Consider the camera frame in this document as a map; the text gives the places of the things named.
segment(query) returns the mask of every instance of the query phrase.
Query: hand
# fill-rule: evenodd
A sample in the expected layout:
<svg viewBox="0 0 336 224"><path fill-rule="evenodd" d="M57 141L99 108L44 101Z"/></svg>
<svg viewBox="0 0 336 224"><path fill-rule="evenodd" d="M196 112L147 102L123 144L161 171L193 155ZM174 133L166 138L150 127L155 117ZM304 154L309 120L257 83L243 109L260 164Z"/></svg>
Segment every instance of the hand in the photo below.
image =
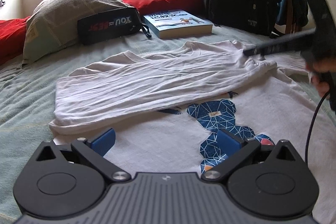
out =
<svg viewBox="0 0 336 224"><path fill-rule="evenodd" d="M313 64L312 68L306 64L306 69L316 72L336 72L336 59L325 59L320 62L316 62ZM320 79L315 75L311 78L311 83L315 86L321 97L329 91L329 84L326 82L320 82Z"/></svg>

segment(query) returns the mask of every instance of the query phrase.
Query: bedsheet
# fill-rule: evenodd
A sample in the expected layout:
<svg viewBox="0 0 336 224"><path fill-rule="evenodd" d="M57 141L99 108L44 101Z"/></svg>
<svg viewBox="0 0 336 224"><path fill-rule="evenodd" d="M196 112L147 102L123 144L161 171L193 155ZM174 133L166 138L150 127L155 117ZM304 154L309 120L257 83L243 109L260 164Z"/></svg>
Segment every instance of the bedsheet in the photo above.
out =
<svg viewBox="0 0 336 224"><path fill-rule="evenodd" d="M12 195L13 183L41 141L53 138L48 123L54 118L58 78L126 50L145 54L173 50L186 41L238 40L259 45L267 39L229 27L214 27L212 35L164 41L155 35L147 40L145 35L138 33L90 46L75 45L23 68L20 68L22 56L0 66L0 223L12 223L20 216ZM294 75L293 79L318 103L318 94L306 77ZM322 110L336 125L335 114L327 103Z"/></svg>

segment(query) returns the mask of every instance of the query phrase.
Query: book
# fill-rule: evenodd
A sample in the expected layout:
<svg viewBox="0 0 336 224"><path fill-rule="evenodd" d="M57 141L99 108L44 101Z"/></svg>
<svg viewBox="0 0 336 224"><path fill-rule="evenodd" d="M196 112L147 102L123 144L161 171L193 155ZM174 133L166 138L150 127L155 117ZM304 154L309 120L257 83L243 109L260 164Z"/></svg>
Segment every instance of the book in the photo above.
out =
<svg viewBox="0 0 336 224"><path fill-rule="evenodd" d="M144 16L144 23L161 39L202 35L212 32L213 24L183 10L171 10Z"/></svg>

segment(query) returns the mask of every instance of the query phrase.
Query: white t-shirt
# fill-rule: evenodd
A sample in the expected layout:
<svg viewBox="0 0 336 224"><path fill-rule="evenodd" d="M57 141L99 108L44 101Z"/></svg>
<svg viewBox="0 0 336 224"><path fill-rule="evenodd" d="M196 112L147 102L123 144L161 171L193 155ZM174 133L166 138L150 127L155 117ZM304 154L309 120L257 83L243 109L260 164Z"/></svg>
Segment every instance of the white t-shirt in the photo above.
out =
<svg viewBox="0 0 336 224"><path fill-rule="evenodd" d="M246 59L242 48L188 42L172 52L124 52L80 68L58 81L50 128L84 136L113 127L116 142L105 158L132 175L211 168L226 158L216 143L218 128L265 143L289 139L303 157L316 104L288 77L307 74L303 60ZM335 127L320 112L309 167L320 186L313 214L321 223L336 221L335 148Z"/></svg>

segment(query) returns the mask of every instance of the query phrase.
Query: printed graphic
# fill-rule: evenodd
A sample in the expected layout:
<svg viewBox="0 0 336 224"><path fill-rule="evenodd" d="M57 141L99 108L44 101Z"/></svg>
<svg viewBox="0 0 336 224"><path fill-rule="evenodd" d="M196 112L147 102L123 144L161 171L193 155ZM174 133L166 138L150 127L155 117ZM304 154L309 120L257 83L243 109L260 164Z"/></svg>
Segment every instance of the printed graphic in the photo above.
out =
<svg viewBox="0 0 336 224"><path fill-rule="evenodd" d="M182 114L182 111L181 111L180 107L161 109L161 110L158 110L158 112L168 113L168 114L175 114L175 115Z"/></svg>
<svg viewBox="0 0 336 224"><path fill-rule="evenodd" d="M229 91L227 94L230 96L231 100L233 99L233 95L238 95L237 92L233 92L233 91Z"/></svg>
<svg viewBox="0 0 336 224"><path fill-rule="evenodd" d="M205 24L204 21L182 10L169 11L159 14L147 15L151 20L154 20L156 28L161 27L183 27L185 25L200 25Z"/></svg>
<svg viewBox="0 0 336 224"><path fill-rule="evenodd" d="M197 119L205 129L212 131L212 134L201 144L199 150L204 157L200 165L202 173L228 158L223 148L216 142L218 129L224 128L242 139L256 138L262 144L274 144L268 136L264 134L255 136L251 128L236 125L236 106L230 100L222 99L192 104L187 107L187 113Z"/></svg>

